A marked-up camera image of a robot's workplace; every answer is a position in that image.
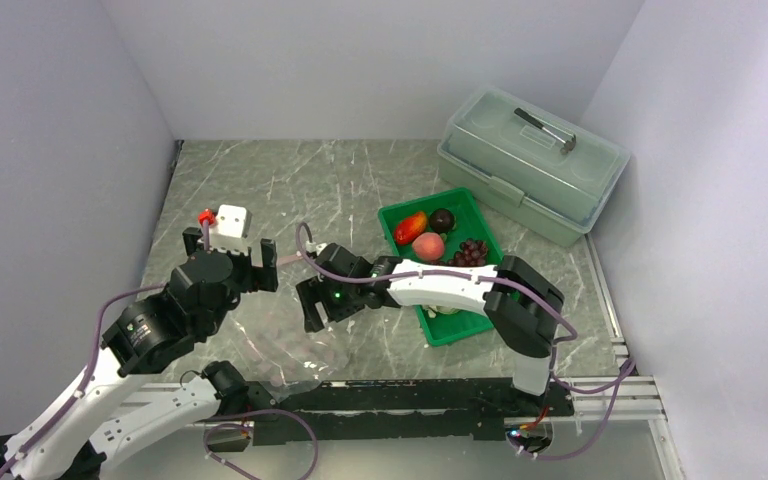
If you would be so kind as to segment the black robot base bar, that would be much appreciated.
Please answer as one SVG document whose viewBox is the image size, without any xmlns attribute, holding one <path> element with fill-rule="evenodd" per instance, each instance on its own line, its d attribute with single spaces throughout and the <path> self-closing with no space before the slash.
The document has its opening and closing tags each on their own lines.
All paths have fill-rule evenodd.
<svg viewBox="0 0 768 480">
<path fill-rule="evenodd" d="M 254 444 L 272 446 L 311 436 L 498 441 L 522 424 L 573 414 L 571 395 L 560 386 L 550 384 L 532 395 L 515 389 L 511 379 L 496 377 L 324 382 L 281 401 L 252 382 L 244 397 L 222 404 L 213 417 L 250 421 Z"/>
</svg>

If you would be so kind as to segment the clear zip top bag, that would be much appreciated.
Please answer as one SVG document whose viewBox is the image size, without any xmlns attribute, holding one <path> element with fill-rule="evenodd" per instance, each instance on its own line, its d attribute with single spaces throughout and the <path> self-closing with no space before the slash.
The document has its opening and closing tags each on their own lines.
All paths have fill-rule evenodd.
<svg viewBox="0 0 768 480">
<path fill-rule="evenodd" d="M 298 253 L 277 263 L 274 293 L 245 294 L 222 326 L 222 352 L 249 381 L 261 383 L 278 402 L 332 380 L 348 366 L 344 336 L 328 326 L 317 333 L 304 328 L 295 286 L 312 272 Z"/>
</svg>

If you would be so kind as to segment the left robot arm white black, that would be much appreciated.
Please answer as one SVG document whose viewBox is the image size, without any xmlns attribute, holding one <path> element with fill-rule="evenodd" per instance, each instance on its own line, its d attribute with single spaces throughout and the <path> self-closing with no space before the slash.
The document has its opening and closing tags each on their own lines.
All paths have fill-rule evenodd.
<svg viewBox="0 0 768 480">
<path fill-rule="evenodd" d="M 163 398 L 117 415 L 154 375 L 216 334 L 242 295 L 277 289 L 273 241 L 261 241 L 254 265 L 238 233 L 189 228 L 184 240 L 186 260 L 169 280 L 133 291 L 120 316 L 96 328 L 97 348 L 76 379 L 30 425 L 0 435 L 0 478 L 97 479 L 187 424 L 274 404 L 231 363 L 214 361 Z"/>
</svg>

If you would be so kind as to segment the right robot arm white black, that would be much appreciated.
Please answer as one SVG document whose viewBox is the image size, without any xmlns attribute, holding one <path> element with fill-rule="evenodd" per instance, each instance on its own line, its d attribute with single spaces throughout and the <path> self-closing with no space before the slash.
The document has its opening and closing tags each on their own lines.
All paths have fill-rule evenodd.
<svg viewBox="0 0 768 480">
<path fill-rule="evenodd" d="M 523 259 L 452 267 L 381 256 L 370 263 L 331 243 L 302 259 L 315 276 L 298 286 L 305 329 L 317 332 L 366 308 L 444 307 L 485 317 L 513 353 L 511 401 L 534 415 L 550 399 L 552 349 L 564 294 Z"/>
</svg>

